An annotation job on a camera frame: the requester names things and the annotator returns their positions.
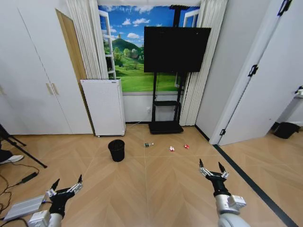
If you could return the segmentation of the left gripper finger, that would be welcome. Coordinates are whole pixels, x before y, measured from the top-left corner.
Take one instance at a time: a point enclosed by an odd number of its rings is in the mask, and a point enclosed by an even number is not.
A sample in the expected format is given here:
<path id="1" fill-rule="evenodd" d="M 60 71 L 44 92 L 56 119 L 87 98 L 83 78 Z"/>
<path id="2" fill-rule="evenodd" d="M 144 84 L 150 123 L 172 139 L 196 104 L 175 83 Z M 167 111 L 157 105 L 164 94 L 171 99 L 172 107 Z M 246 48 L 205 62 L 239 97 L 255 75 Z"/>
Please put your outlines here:
<path id="1" fill-rule="evenodd" d="M 55 196 L 55 195 L 56 195 L 55 189 L 56 189 L 57 186 L 58 186 L 59 180 L 60 180 L 60 179 L 57 179 L 57 180 L 52 184 L 51 188 L 50 188 L 49 190 L 46 191 L 46 195 L 47 195 L 47 196 Z"/>
<path id="2" fill-rule="evenodd" d="M 78 182 L 72 186 L 68 192 L 78 193 L 83 188 L 82 175 L 79 176 Z"/>

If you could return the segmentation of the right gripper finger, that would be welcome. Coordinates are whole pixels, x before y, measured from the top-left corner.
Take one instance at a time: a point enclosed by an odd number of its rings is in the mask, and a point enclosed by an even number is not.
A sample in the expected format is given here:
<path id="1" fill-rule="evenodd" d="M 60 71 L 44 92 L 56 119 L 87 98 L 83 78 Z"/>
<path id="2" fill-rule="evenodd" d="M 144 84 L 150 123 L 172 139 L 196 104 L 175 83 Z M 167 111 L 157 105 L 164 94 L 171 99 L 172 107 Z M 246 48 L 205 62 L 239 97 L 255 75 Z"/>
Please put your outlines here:
<path id="1" fill-rule="evenodd" d="M 213 176 L 213 173 L 210 172 L 209 170 L 207 170 L 206 168 L 204 168 L 204 165 L 203 165 L 203 162 L 201 159 L 199 159 L 199 171 L 200 173 L 204 176 L 204 177 L 207 177 L 207 176 Z"/>
<path id="2" fill-rule="evenodd" d="M 219 165 L 219 168 L 220 168 L 220 171 L 221 171 L 221 177 L 224 178 L 224 179 L 227 179 L 227 177 L 229 176 L 229 172 L 227 172 L 224 168 L 224 166 L 218 162 L 218 165 Z"/>

